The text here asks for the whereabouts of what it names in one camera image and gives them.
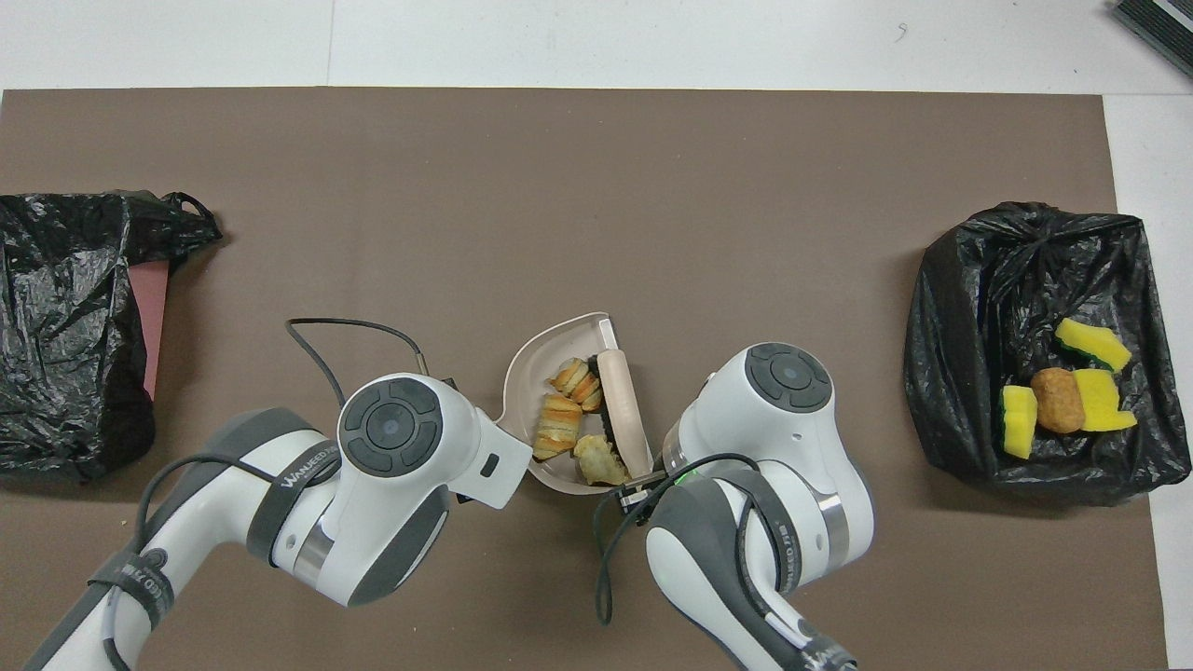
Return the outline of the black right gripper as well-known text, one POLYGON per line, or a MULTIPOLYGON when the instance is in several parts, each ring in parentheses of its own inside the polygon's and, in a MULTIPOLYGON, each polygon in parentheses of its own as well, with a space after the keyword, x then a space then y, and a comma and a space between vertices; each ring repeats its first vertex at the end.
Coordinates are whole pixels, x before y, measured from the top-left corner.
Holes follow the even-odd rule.
POLYGON ((623 484, 616 490, 616 501, 622 513, 632 513, 644 506, 643 513, 651 513, 661 500, 662 493, 670 488, 674 479, 665 470, 653 472, 623 484))

